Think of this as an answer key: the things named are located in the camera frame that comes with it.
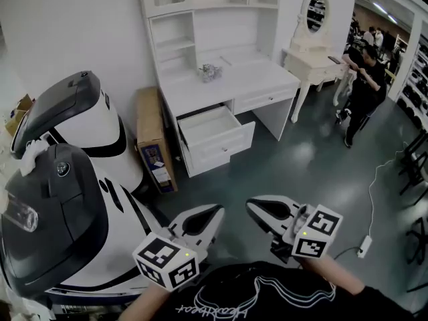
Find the mirror frame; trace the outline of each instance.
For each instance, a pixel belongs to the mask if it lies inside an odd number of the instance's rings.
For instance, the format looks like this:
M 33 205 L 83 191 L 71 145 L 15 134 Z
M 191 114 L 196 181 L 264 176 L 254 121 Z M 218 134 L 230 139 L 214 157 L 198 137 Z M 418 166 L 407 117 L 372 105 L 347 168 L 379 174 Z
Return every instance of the mirror frame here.
M 329 3 L 329 0 L 324 0 L 324 4 L 326 7 L 326 13 L 324 15 L 324 21 L 322 22 L 320 29 L 314 33 L 312 33 L 308 27 L 308 9 L 309 9 L 310 2 L 311 2 L 311 0 L 304 0 L 303 5 L 302 5 L 302 10 L 300 12 L 302 17 L 304 17 L 305 34 L 306 34 L 306 36 L 311 37 L 311 38 L 322 37 L 323 35 L 325 35 L 327 33 L 326 30 L 328 30 L 328 24 L 330 23 L 330 3 Z

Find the green epoxy floor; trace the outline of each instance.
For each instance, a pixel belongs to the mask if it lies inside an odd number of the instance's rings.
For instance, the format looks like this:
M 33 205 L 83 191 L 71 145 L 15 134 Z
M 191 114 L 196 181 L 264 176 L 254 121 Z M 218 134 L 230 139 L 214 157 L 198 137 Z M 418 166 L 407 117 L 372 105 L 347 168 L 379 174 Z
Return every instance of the green epoxy floor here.
M 183 163 L 175 163 L 179 192 L 159 197 L 158 208 L 169 218 L 177 213 L 210 203 L 226 209 L 225 222 L 209 259 L 215 265 L 270 261 L 282 265 L 270 253 L 271 237 L 245 211 L 245 201 L 257 195 L 286 195 L 298 203 L 322 204 L 344 216 L 329 253 L 359 246 L 368 233 L 371 203 L 368 186 L 375 167 L 394 158 L 418 134 L 404 112 L 387 99 L 366 128 L 357 133 L 354 146 L 343 143 L 342 126 L 334 125 L 332 97 L 336 86 L 317 93 L 311 90 L 300 111 L 299 121 L 287 123 L 278 142 L 252 113 L 237 116 L 241 123 L 256 121 L 252 147 L 231 157 L 231 162 L 190 179 Z M 403 197 L 399 191 L 407 182 L 399 177 L 400 165 L 392 163 L 378 171 L 372 188 L 373 243 L 364 259 L 349 251 L 339 262 L 365 284 L 379 289 L 407 309 L 418 310 L 428 299 L 428 288 L 418 294 L 405 291 L 421 281 L 423 271 L 407 265 L 405 256 L 414 243 L 405 237 L 412 222 L 428 210 L 428 198 L 415 207 L 406 207 L 423 187 L 411 189 Z M 297 267 L 291 260 L 290 267 Z M 422 282 L 428 282 L 428 275 Z

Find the white extension cord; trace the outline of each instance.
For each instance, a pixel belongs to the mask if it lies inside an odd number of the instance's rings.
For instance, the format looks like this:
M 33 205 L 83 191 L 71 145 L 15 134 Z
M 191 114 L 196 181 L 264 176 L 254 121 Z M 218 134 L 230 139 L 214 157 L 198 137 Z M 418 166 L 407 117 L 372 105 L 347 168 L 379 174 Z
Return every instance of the white extension cord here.
M 372 243 L 371 230 L 372 230 L 372 226 L 373 226 L 373 219 L 374 219 L 374 216 L 375 216 L 375 210 L 374 210 L 375 209 L 375 204 L 373 203 L 373 198 L 372 198 L 372 193 L 370 192 L 370 188 L 374 185 L 374 183 L 377 180 L 377 170 L 379 168 L 387 166 L 388 164 L 390 164 L 392 162 L 395 162 L 395 160 L 397 159 L 397 155 L 399 153 L 402 153 L 402 152 L 404 152 L 404 149 L 401 150 L 401 151 L 395 151 L 394 159 L 390 159 L 385 164 L 377 166 L 376 170 L 374 171 L 374 180 L 368 186 L 368 195 L 369 195 L 370 201 L 372 203 L 372 217 L 371 217 L 371 220 L 370 220 L 370 226 L 368 227 L 368 235 L 366 235 L 366 237 L 364 238 L 363 242 L 361 243 L 361 246 L 359 247 L 359 249 L 358 249 L 358 251 L 356 253 L 359 258 L 364 258 L 365 257 L 365 255 L 366 255 L 366 253 L 367 253 L 367 251 L 370 248 L 370 245 Z

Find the brown cardboard box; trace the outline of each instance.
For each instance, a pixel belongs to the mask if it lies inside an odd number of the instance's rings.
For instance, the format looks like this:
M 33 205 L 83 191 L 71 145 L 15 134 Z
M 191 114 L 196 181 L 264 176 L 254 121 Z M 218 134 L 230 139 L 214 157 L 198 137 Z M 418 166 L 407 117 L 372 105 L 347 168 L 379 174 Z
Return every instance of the brown cardboard box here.
M 9 120 L 6 125 L 6 131 L 11 135 L 15 136 L 16 130 L 18 129 L 19 123 L 24 117 L 25 113 L 33 106 L 33 101 L 27 95 L 25 95 L 21 101 L 19 101 L 18 106 L 15 108 L 15 114 L 13 118 Z
M 163 128 L 161 100 L 156 87 L 137 95 L 137 147 L 160 193 L 178 191 L 173 162 Z

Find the person in white shirt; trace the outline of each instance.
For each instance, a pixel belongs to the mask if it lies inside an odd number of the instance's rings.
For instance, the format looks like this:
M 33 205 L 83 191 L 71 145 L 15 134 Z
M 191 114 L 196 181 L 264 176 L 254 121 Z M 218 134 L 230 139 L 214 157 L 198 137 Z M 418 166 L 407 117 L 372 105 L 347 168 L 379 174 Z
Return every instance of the person in white shirt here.
M 376 30 L 376 35 L 374 36 L 374 44 L 377 46 L 378 49 L 382 47 L 383 44 L 383 33 L 382 30 L 378 27 Z
M 373 26 L 370 26 L 368 28 L 368 31 L 366 31 L 363 35 L 363 40 L 365 40 L 369 45 L 373 46 L 375 42 L 375 28 Z

